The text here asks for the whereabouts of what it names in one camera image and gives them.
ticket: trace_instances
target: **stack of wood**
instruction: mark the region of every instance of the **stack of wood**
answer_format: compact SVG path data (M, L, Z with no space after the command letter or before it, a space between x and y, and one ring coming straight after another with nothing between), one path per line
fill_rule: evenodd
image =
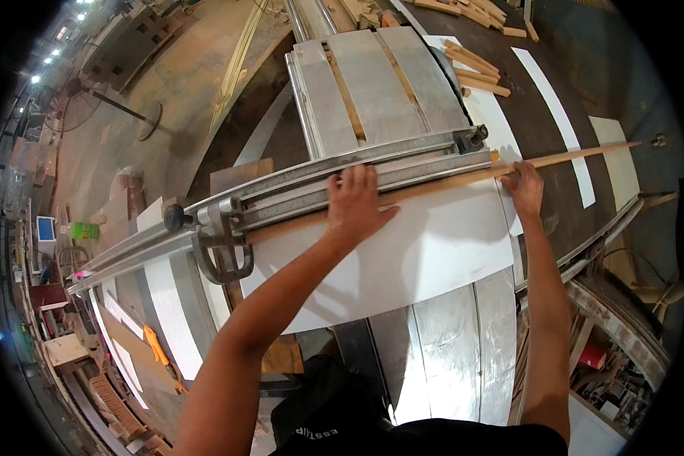
M456 78L462 87L474 87L499 96L509 96L510 90L497 85L499 83L499 69L482 59L468 49L459 46L453 41L446 40L446 52L444 55L450 62L463 63L474 71L463 68L454 68ZM470 95L470 90L462 91L465 97Z
M415 5L468 17L475 23L486 28L492 27L507 36L527 38L526 30L504 26L507 14L490 0L415 0Z

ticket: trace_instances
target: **forearm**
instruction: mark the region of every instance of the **forearm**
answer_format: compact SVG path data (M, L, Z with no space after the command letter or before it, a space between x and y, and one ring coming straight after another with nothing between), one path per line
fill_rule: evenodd
M260 358L291 323L311 292L353 248L326 232L244 299L214 343L232 339L238 348Z

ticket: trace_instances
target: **white panel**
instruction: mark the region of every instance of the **white panel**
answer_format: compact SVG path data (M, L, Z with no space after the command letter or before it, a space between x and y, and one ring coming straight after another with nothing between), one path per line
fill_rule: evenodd
M623 133L621 123L614 119L588 116L593 124L595 136L601 146L625 142L626 135ZM626 204L640 192L636 168L633 166L631 151L624 147L603 154L605 166L608 168L608 176L611 178L613 198L616 201L616 211L623 209Z
M124 347L119 345L119 342L117 342L116 339L112 339L111 341L114 343L114 348L117 349L117 354L119 355L119 360L121 361L122 364L124 364L124 369L127 370L127 373L129 374L129 378L134 383L134 386L136 386L138 390L144 391L144 389L142 389L141 383L139 383L139 378L137 378L137 372L136 372L136 370L134 370L134 363L132 363L132 356L129 354L129 352L127 350L124 349Z
M182 311L170 260L162 258L146 263L144 274L147 277L147 286L149 294L152 295L157 319L177 366L184 378L194 380L203 364L203 358Z
M424 36L423 39L428 45L438 48L443 52L446 47L443 43L446 40L461 44L456 36L440 36L429 35ZM454 62L455 68L464 68L469 71L477 72L463 63ZM499 151L499 160L502 163L513 163L522 160L522 154L519 151L517 141L514 139L514 133L509 127L507 117L505 117L502 108L499 106L497 97L493 93L487 92L477 88L471 88L471 95L464 98L464 106L471 116L471 121L475 125L485 124L489 131L489 137L486 138L486 145L491 150ZM518 236L522 234L522 225L519 222L519 216L514 209L512 197L509 192L502 186L501 182L497 180L497 189L502 198L502 205L504 206L504 215L507 218L509 226L509 234L511 236Z
M540 94L545 98L545 103L550 109L550 114L555 119L558 130L562 135L562 140L565 142L565 147L568 151L580 150L580 142L575 135L575 130L570 124L570 119L567 118L565 108L562 107L560 99L557 98L555 90L550 85L547 77L542 72L542 68L535 62L528 50L512 47L514 54L524 66L524 69L529 73L537 86ZM578 179L578 187L580 187L580 196L583 201L583 207L586 208L595 202L595 192L593 191L593 182L590 180L590 173L588 172L588 165L584 158L576 158L571 160L573 162L573 169L575 169L575 177Z
M409 306L512 264L493 179L401 203L401 212L322 281L285 333L324 328ZM310 248L327 228L313 225L254 244L249 295Z
M117 282L114 279L101 282L101 291L104 297L104 307L114 315L119 322L124 323L139 339L144 339L144 329L138 325L127 312L119 305L117 296Z
M101 318L101 312L99 312L98 304L99 301L96 298L93 288L89 289L89 301L91 301L91 307L94 309L94 316L96 317L96 321L99 323L99 329L101 330L101 333L104 336L104 342L106 342L106 346L109 348L109 353L111 353L111 356L113 356L115 360L121 360L121 358L119 357L119 353L114 348L114 344L111 342L113 339L109 337L109 332L106 330L104 320L103 318ZM117 368L119 368L119 373L122 374L122 377L128 379L127 385L129 385L129 389L132 390L132 394L137 399L139 405L141 405L143 409L149 409L147 404L145 404L144 400L142 399L142 396L139 396L139 390L136 386L134 386L134 383L131 381L132 377L130 377L129 373L127 372L127 369L124 369L124 364L122 364L120 361L117 361Z
M160 196L154 203L150 204L147 209L137 216L137 232L144 231L150 226L163 221L162 203L163 199L162 196Z

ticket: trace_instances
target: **person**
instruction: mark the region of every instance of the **person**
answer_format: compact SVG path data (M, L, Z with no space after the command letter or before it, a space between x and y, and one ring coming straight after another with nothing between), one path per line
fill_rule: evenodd
M275 434L284 419L296 423L291 432L279 432L281 441L275 435L277 450L272 454L511 454L524 446L535 447L538 454L567 453L570 310L539 215L543 181L529 163L515 167L519 179L503 177L502 184L511 192L527 245L531 326L522 424L501 427L433 419L385 425L384 411L354 375L322 360L306 367L310 379L297 397L287 398L274 410ZM364 165L328 179L328 229L251 293L223 325L184 404L176 454L250 452L266 349L322 279L400 210L379 209L376 182L375 168Z

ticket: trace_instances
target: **black knob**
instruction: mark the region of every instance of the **black knob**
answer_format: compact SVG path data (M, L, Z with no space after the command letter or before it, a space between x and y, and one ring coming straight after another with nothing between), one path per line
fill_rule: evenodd
M185 215L185 209L179 204L173 204L165 209L165 228L171 233L183 229L188 224L192 224L192 215Z

